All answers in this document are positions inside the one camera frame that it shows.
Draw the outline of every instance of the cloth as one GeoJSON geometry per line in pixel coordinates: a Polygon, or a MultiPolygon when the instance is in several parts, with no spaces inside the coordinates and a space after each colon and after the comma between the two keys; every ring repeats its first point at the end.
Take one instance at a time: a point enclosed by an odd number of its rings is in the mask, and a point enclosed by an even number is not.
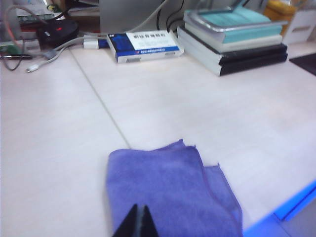
{"type": "Polygon", "coordinates": [[[242,236],[241,208],[219,165],[203,167],[182,140],[112,152],[106,185],[114,229],[136,203],[149,207],[160,237],[242,236]]]}

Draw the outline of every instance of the white desk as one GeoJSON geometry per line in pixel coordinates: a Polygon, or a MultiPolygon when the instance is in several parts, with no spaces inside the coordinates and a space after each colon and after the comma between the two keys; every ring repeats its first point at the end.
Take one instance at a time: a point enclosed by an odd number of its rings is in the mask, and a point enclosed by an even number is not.
{"type": "Polygon", "coordinates": [[[3,236],[111,236],[105,172],[119,148],[196,145],[220,163],[245,229],[316,178],[316,77],[288,61],[218,78],[189,56],[118,65],[76,46],[23,65],[1,68],[3,236]]]}

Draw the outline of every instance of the stack of books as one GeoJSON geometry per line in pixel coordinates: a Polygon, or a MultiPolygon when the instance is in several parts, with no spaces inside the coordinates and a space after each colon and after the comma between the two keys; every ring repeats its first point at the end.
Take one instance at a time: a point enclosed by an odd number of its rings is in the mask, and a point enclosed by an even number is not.
{"type": "MultiPolygon", "coordinates": [[[[203,17],[224,26],[270,21],[242,7],[232,13],[208,14],[203,17]]],[[[281,63],[287,59],[287,46],[281,43],[281,26],[215,32],[192,21],[187,12],[184,20],[185,26],[178,27],[177,31],[180,43],[188,54],[218,76],[281,63]]]]}

